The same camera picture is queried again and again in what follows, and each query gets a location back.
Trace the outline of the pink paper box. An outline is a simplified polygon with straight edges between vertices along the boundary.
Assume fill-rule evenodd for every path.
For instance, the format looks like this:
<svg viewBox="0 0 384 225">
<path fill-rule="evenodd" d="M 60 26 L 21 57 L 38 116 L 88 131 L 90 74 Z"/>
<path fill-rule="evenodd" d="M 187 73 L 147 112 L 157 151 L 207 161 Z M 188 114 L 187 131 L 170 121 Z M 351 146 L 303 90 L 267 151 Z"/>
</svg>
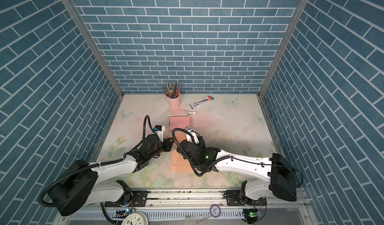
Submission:
<svg viewBox="0 0 384 225">
<path fill-rule="evenodd" d="M 191 125 L 191 117 L 189 116 L 173 116 L 169 117 L 169 131 L 179 128 L 185 130 Z"/>
</svg>

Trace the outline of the peach paper box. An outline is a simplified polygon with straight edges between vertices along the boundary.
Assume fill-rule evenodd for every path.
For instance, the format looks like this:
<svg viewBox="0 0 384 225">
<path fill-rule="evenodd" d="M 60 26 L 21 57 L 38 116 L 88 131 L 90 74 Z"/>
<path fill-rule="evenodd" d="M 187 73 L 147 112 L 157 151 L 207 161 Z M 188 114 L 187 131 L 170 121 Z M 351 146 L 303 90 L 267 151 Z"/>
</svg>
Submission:
<svg viewBox="0 0 384 225">
<path fill-rule="evenodd" d="M 187 139 L 187 135 L 183 132 L 175 132 L 176 140 L 181 144 L 182 141 Z M 192 167 L 188 160 L 184 159 L 181 154 L 177 152 L 177 145 L 174 143 L 174 149 L 171 153 L 171 171 L 175 173 L 193 174 Z"/>
</svg>

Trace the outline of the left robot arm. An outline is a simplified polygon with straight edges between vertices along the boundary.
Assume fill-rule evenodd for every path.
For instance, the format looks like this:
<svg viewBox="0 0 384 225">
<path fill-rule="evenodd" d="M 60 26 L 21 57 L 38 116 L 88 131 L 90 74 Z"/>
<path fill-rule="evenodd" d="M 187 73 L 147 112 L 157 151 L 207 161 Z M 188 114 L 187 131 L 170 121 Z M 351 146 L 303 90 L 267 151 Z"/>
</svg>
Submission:
<svg viewBox="0 0 384 225">
<path fill-rule="evenodd" d="M 83 206 L 112 202 L 125 207 L 133 200 L 133 191 L 122 180 L 113 184 L 103 182 L 123 174 L 132 174 L 145 168 L 151 159 L 170 152 L 173 139 L 161 139 L 157 134 L 142 139 L 141 145 L 113 161 L 90 164 L 85 160 L 73 163 L 38 197 L 42 207 L 55 207 L 63 216 L 69 216 Z"/>
</svg>

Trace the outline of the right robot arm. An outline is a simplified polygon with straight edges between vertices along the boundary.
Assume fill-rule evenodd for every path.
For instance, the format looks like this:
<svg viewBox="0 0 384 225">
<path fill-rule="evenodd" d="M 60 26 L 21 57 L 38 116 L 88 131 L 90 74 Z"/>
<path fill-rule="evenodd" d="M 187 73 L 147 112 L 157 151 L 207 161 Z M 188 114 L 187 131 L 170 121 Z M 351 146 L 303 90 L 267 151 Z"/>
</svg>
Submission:
<svg viewBox="0 0 384 225">
<path fill-rule="evenodd" d="M 202 143 L 195 145 L 187 140 L 175 143 L 177 152 L 199 177 L 214 171 L 255 178 L 254 181 L 242 183 L 240 195 L 244 199 L 255 201 L 274 196 L 288 202 L 297 201 L 297 170 L 280 154 L 273 153 L 270 158 L 253 158 L 206 148 Z"/>
</svg>

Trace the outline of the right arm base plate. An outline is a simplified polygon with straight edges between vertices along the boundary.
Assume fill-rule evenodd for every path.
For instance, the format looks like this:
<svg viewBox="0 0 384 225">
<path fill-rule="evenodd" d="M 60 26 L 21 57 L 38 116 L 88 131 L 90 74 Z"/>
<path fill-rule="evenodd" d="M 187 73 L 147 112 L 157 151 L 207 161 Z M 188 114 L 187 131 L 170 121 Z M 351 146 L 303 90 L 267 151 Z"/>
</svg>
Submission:
<svg viewBox="0 0 384 225">
<path fill-rule="evenodd" d="M 223 194 L 223 197 L 226 199 L 227 206 L 236 207 L 236 206 L 255 206 L 262 207 L 267 205 L 267 200 L 264 197 L 261 197 L 257 200 L 252 200 L 248 198 L 244 192 L 240 190 L 226 190 Z"/>
</svg>

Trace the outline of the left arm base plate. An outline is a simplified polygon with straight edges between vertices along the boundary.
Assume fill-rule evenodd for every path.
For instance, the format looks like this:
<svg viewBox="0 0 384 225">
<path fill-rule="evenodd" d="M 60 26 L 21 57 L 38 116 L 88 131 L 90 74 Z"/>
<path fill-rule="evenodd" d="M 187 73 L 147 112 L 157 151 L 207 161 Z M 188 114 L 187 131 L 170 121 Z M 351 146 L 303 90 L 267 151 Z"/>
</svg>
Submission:
<svg viewBox="0 0 384 225">
<path fill-rule="evenodd" d="M 124 193 L 117 202 L 105 202 L 107 208 L 142 208 L 145 207 L 148 197 L 148 191 L 132 191 Z"/>
</svg>

